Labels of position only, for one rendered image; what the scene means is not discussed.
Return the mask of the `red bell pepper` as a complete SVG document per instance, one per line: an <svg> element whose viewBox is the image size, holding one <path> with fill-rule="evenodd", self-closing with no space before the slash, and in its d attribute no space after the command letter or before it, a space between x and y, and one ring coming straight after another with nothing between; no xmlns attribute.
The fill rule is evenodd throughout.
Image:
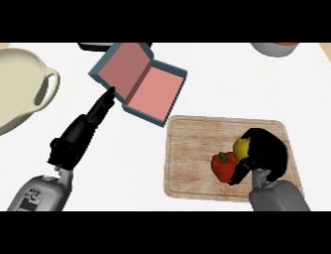
<svg viewBox="0 0 331 254"><path fill-rule="evenodd" d="M231 176L236 170L237 156L233 152L219 152L212 156L211 170L221 183L231 182Z"/></svg>

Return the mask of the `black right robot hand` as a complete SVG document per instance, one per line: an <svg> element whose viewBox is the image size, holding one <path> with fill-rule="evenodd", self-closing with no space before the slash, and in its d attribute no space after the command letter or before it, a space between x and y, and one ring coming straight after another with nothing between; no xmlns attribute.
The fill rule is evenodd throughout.
<svg viewBox="0 0 331 254"><path fill-rule="evenodd" d="M248 172L255 169L270 170L265 179L276 181L284 174L287 164L283 142L261 128L249 128L240 138L249 139L248 156L237 160L230 185L237 185Z"/></svg>

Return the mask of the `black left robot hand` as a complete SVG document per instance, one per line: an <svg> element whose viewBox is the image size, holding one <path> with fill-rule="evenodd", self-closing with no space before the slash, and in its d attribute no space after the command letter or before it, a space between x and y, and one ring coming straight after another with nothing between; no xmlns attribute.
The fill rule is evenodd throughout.
<svg viewBox="0 0 331 254"><path fill-rule="evenodd" d="M94 130L113 105L115 88L110 87L97 99L87 114L81 114L70 123L61 136L50 143L50 158L47 163L70 171L76 166L92 137Z"/></svg>

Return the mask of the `wooden cutting board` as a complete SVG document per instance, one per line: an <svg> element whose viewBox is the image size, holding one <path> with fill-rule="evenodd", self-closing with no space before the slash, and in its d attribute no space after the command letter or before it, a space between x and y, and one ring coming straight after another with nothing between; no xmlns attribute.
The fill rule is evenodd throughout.
<svg viewBox="0 0 331 254"><path fill-rule="evenodd" d="M283 142L287 166L280 177L301 188L283 124L274 120L172 116L166 124L163 192L169 197L248 202L250 175L237 185L222 184L211 170L212 156L228 152L249 128L262 128Z"/></svg>

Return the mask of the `grey cup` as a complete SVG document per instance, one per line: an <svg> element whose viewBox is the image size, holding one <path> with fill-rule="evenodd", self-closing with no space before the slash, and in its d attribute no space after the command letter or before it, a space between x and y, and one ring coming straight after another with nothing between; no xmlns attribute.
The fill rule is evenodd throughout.
<svg viewBox="0 0 331 254"><path fill-rule="evenodd" d="M286 57L298 46L296 43L250 43L250 45L262 55L274 58Z"/></svg>

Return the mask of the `yellow lemon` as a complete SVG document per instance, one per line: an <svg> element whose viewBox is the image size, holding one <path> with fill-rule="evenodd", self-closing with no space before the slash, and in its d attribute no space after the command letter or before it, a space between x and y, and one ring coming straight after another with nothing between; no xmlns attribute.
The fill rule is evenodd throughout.
<svg viewBox="0 0 331 254"><path fill-rule="evenodd" d="M239 138L233 145L233 153L237 156L237 160L243 159L248 156L248 144L249 139Z"/></svg>

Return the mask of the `teal and pink open box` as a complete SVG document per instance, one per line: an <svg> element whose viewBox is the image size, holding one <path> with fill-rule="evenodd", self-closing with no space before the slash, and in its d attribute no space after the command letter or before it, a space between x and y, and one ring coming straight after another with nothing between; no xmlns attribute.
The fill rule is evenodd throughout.
<svg viewBox="0 0 331 254"><path fill-rule="evenodd" d="M88 71L104 87L115 87L122 110L165 125L187 71L153 59L146 43L113 43Z"/></svg>

